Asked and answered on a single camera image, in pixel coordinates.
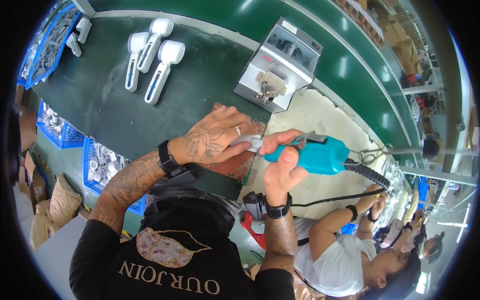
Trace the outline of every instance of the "tattooed arm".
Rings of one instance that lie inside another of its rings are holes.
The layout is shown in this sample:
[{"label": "tattooed arm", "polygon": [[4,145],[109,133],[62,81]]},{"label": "tattooed arm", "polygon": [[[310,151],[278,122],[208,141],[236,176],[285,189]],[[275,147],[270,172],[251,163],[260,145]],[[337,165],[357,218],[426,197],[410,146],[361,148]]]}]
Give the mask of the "tattooed arm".
[{"label": "tattooed arm", "polygon": [[[265,137],[259,150],[261,155],[273,153],[279,144],[289,144],[303,133],[291,129]],[[287,193],[307,175],[304,168],[297,167],[299,154],[295,148],[286,147],[276,163],[270,163],[264,172],[265,197],[269,206],[287,204]],[[284,269],[293,272],[293,261],[297,253],[297,233],[293,226],[292,212],[281,219],[265,215],[265,260],[260,270]]]},{"label": "tattooed arm", "polygon": [[[249,142],[229,146],[239,136],[235,126],[242,134],[255,132],[249,117],[235,107],[222,106],[200,120],[186,135],[171,140],[168,153],[179,165],[225,161],[252,146]],[[89,219],[107,224],[120,235],[127,208],[165,176],[159,161],[158,149],[155,149],[120,170],[98,197]]]}]

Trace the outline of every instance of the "black t-shirt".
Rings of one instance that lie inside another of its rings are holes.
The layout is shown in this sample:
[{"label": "black t-shirt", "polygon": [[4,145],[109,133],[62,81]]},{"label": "black t-shirt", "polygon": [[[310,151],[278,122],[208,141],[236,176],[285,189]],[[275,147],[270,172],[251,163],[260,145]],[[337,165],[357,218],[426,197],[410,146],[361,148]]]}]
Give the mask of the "black t-shirt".
[{"label": "black t-shirt", "polygon": [[120,244],[106,224],[88,220],[70,265],[77,299],[295,299],[293,276],[268,269],[245,275],[237,246],[198,199],[163,200],[140,232]]}]

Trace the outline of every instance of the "green workbench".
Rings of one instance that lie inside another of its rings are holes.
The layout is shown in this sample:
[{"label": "green workbench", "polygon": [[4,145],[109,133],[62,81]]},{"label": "green workbench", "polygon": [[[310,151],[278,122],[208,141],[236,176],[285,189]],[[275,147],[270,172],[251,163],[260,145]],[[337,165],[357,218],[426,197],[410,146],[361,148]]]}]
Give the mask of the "green workbench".
[{"label": "green workbench", "polygon": [[[252,51],[196,28],[175,25],[169,38],[185,43],[181,63],[172,65],[160,100],[145,103],[144,95],[159,61],[140,73],[138,88],[125,89],[131,33],[148,31],[151,19],[98,18],[81,57],[66,48],[58,68],[34,91],[75,128],[130,159],[154,150],[162,141],[187,133],[210,113],[215,102],[235,105],[267,122],[270,113],[232,92]],[[241,183],[197,167],[192,183],[207,192],[237,199]]]},{"label": "green workbench", "polygon": [[[387,47],[381,50],[386,63],[375,49],[376,46],[355,26],[351,18],[338,9],[334,0],[293,2],[325,22],[365,60],[396,106],[412,146],[419,147],[416,123],[395,81],[402,67],[393,53]],[[391,105],[362,64],[325,28],[281,0],[92,0],[91,4],[96,11],[150,10],[188,16],[239,32],[259,42],[277,19],[284,17],[323,45],[316,77],[345,100],[384,143],[408,146]]]}]

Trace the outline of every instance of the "hand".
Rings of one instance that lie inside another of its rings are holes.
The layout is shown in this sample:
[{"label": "hand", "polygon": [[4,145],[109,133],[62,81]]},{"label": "hand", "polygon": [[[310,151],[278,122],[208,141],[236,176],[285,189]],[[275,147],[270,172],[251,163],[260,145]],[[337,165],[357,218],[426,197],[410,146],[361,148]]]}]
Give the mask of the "hand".
[{"label": "hand", "polygon": [[423,223],[423,209],[417,209],[415,212],[415,219],[410,222],[410,225],[412,228],[418,228],[421,223]]},{"label": "hand", "polygon": [[[303,133],[297,130],[277,132],[264,139],[260,154],[273,153],[280,143],[290,143]],[[264,171],[265,197],[268,205],[276,207],[287,203],[287,193],[304,180],[308,172],[297,167],[299,153],[293,147],[286,147],[278,161],[270,163]]]},{"label": "hand", "polygon": [[378,218],[382,210],[385,208],[387,197],[388,196],[385,192],[381,192],[380,195],[378,195],[377,201],[373,203],[370,213],[374,220]]},{"label": "hand", "polygon": [[220,163],[250,148],[250,142],[229,146],[241,134],[257,134],[250,117],[234,107],[222,106],[206,115],[184,136],[171,140],[168,150],[179,165]]},{"label": "hand", "polygon": [[[375,183],[369,186],[364,192],[373,192],[378,189],[380,189],[380,186]],[[357,213],[361,214],[367,211],[367,209],[369,209],[376,201],[377,199],[375,198],[375,195],[361,197],[357,204],[355,204],[355,207],[357,208]]]}]

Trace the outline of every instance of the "label sticker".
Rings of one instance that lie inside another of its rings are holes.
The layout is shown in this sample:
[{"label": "label sticker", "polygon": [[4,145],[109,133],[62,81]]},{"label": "label sticker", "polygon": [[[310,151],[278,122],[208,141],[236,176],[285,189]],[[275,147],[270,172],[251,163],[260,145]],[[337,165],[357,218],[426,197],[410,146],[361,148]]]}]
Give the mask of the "label sticker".
[{"label": "label sticker", "polygon": [[293,34],[297,34],[297,29],[292,25],[290,24],[289,22],[287,21],[283,21],[282,22],[282,26],[285,27],[286,29],[290,30],[291,32],[293,32]]}]

